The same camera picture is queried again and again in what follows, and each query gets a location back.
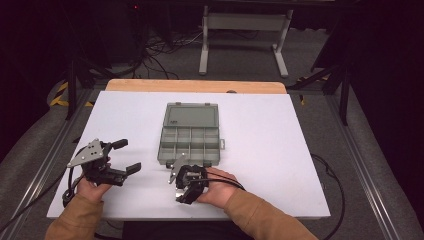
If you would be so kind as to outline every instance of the white table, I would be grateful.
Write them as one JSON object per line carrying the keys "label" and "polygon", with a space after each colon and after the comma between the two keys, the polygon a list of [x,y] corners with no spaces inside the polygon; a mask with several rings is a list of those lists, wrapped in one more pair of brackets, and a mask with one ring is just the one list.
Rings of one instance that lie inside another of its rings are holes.
{"label": "white table", "polygon": [[[168,102],[217,103],[220,137],[226,149],[218,166],[235,174],[244,187],[284,212],[302,218],[330,216],[290,96],[287,94],[227,94],[104,91],[99,95],[77,150],[94,138],[129,145],[112,150],[112,168],[141,162],[142,169],[104,196],[103,218],[116,220],[227,219],[210,205],[180,204],[170,170],[157,161],[159,139]],[[76,167],[74,177],[80,175]],[[62,179],[47,217],[63,211]]]}

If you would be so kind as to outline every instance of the table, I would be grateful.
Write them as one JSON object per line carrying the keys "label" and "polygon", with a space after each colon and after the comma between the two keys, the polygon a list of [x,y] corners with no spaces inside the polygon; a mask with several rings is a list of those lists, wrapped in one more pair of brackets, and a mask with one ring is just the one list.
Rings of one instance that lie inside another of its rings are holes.
{"label": "table", "polygon": [[[225,93],[228,90],[238,93]],[[176,202],[175,186],[167,183],[170,170],[157,161],[166,104],[175,101],[218,104],[220,134],[226,141],[218,168],[234,173],[248,191],[295,217],[330,216],[290,96],[284,93],[281,83],[111,80],[96,101],[76,151],[94,138],[111,142],[126,138],[128,146],[110,153],[112,167],[124,169],[141,162],[142,169],[123,187],[105,194],[103,218],[228,219],[210,205]],[[75,168],[74,176],[80,171]],[[47,217],[56,218],[63,211],[66,184],[67,174]]]}

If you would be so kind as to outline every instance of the sleeve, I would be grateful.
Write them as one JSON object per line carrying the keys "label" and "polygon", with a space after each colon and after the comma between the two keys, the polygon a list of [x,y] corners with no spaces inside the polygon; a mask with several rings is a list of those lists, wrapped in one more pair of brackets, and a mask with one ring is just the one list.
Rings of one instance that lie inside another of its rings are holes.
{"label": "sleeve", "polygon": [[94,203],[75,195],[62,214],[47,229],[45,239],[94,239],[103,212],[103,202]]}
{"label": "sleeve", "polygon": [[241,189],[231,196],[224,211],[242,231],[256,240],[317,239],[294,217]]}

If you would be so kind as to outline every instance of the open plastic organizer box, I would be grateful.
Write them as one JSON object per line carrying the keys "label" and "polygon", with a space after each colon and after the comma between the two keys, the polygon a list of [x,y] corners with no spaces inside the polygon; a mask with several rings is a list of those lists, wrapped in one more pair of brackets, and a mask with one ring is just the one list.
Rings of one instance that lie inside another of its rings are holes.
{"label": "open plastic organizer box", "polygon": [[185,164],[216,166],[221,149],[217,104],[168,103],[158,151],[161,165],[171,168],[184,154]]}

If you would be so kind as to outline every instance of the brown sleeve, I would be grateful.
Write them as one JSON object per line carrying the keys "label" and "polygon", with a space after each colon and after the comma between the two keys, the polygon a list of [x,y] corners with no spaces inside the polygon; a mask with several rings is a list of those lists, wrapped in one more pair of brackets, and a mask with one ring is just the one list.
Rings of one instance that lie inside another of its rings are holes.
{"label": "brown sleeve", "polygon": [[231,196],[224,211],[241,230],[256,240],[317,239],[294,217],[241,189]]}
{"label": "brown sleeve", "polygon": [[103,202],[93,203],[77,194],[59,218],[50,224],[45,239],[94,239],[102,212]]}

